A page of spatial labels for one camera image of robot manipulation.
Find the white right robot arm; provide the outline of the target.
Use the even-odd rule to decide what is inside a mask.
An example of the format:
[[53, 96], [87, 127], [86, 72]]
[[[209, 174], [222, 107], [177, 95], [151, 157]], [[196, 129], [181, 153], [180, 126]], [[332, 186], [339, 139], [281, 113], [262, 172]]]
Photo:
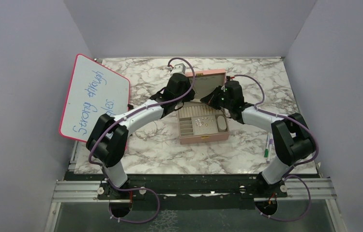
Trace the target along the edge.
[[301, 114], [275, 114], [262, 110], [257, 104], [247, 103], [238, 81], [226, 81], [224, 86], [216, 87], [200, 101], [214, 109], [228, 110], [230, 117], [241, 124], [256, 126], [272, 134], [276, 157], [257, 175], [255, 186], [260, 196], [269, 196], [293, 167], [307, 163], [309, 155], [318, 154], [318, 143]]

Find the pink jewelry box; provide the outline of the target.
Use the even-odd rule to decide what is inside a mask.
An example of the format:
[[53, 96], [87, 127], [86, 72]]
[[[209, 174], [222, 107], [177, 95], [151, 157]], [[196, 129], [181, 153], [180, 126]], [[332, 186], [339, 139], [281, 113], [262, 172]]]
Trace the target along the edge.
[[[182, 145], [224, 141], [229, 138], [225, 110], [216, 110], [200, 101], [201, 98], [209, 95], [215, 88], [222, 86], [226, 81], [226, 70], [196, 71], [196, 79], [193, 81], [193, 74], [187, 72], [186, 76], [194, 85], [195, 98], [186, 102], [178, 111], [179, 139]], [[219, 131], [217, 117], [224, 116], [227, 123], [225, 131]]]

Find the pink-framed whiteboard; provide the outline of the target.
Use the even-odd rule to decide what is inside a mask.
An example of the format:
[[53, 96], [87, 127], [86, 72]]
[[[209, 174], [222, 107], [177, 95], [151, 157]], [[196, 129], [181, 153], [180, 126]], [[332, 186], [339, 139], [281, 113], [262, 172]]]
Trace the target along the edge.
[[77, 54], [59, 125], [61, 136], [86, 142], [98, 118], [128, 111], [130, 81], [83, 54]]

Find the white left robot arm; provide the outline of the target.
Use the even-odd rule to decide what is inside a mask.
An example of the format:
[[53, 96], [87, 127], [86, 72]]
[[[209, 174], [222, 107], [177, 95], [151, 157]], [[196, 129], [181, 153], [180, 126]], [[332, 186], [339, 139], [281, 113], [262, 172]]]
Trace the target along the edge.
[[128, 194], [128, 177], [121, 159], [127, 146], [128, 137], [143, 126], [157, 121], [176, 110], [181, 102], [189, 102], [195, 92], [195, 77], [174, 73], [167, 85], [152, 95], [144, 104], [116, 116], [101, 115], [86, 142], [90, 151], [89, 163], [99, 165], [110, 181], [110, 192], [116, 198]]

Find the green marker pen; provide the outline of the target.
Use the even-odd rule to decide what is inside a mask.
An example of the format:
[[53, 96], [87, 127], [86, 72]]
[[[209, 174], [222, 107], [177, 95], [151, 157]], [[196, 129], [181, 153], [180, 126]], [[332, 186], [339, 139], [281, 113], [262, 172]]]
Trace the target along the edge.
[[264, 158], [268, 157], [269, 143], [270, 143], [270, 133], [267, 134], [266, 145], [265, 145], [265, 149], [264, 149]]

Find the white oval watch pillow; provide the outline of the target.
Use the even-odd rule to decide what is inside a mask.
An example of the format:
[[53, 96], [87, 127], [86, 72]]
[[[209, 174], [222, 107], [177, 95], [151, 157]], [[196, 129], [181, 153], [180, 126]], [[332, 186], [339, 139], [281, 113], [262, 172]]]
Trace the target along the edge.
[[219, 131], [225, 131], [227, 129], [227, 123], [224, 116], [217, 117], [217, 127]]

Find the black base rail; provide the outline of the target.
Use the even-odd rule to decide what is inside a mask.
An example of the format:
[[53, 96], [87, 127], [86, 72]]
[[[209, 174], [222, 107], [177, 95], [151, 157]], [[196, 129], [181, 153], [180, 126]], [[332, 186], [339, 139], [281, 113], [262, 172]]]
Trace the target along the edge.
[[303, 175], [274, 188], [260, 191], [253, 174], [131, 174], [124, 192], [110, 187], [102, 175], [79, 177], [56, 184], [53, 201], [62, 203], [108, 203], [122, 209], [253, 210], [255, 203], [327, 200], [337, 195], [331, 179]]

